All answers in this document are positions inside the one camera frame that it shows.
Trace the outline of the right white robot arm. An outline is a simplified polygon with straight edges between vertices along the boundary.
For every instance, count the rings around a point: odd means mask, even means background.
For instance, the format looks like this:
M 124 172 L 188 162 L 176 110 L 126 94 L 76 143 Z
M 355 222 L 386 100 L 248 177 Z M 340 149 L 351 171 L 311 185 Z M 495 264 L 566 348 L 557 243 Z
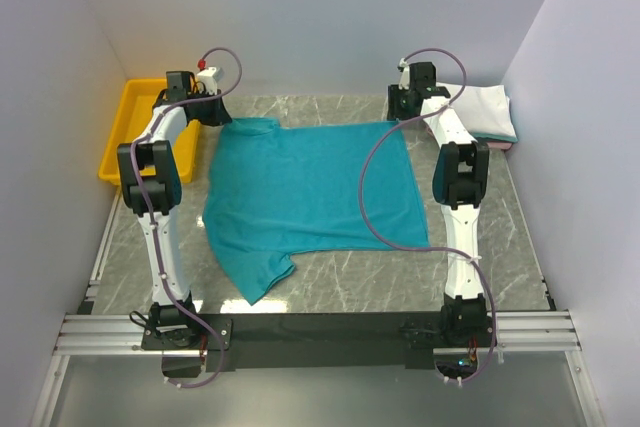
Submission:
M 464 127 L 448 105 L 451 94 L 436 82 L 431 62 L 399 62 L 400 80 L 388 87 L 390 120 L 420 117 L 439 147 L 432 195 L 445 221 L 448 273 L 440 332 L 464 345 L 488 328 L 479 263 L 478 221 L 488 184 L 489 149 Z

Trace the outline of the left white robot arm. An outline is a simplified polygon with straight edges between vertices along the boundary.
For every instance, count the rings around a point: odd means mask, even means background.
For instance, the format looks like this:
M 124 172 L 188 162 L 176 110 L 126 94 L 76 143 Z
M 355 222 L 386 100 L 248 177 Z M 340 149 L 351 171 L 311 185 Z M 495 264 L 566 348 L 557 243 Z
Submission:
M 152 303 L 144 321 L 146 349 L 205 346 L 208 338 L 224 347 L 218 334 L 198 316 L 183 272 L 177 208 L 182 183 L 173 146 L 187 127 L 198 122 L 218 127 L 231 121 L 218 87 L 221 70 L 169 71 L 167 87 L 152 107 L 140 135 L 117 148 L 120 183 L 126 206 L 142 228 L 152 279 Z

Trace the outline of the teal polo t shirt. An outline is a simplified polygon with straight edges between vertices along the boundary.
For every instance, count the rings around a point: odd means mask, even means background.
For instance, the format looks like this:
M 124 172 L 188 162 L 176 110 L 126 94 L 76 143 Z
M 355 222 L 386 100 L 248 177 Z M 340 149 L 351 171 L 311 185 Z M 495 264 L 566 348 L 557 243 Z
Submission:
M 294 254 L 429 244 L 406 142 L 390 122 L 235 119 L 220 132 L 202 218 L 220 267 L 251 304 L 293 273 Z

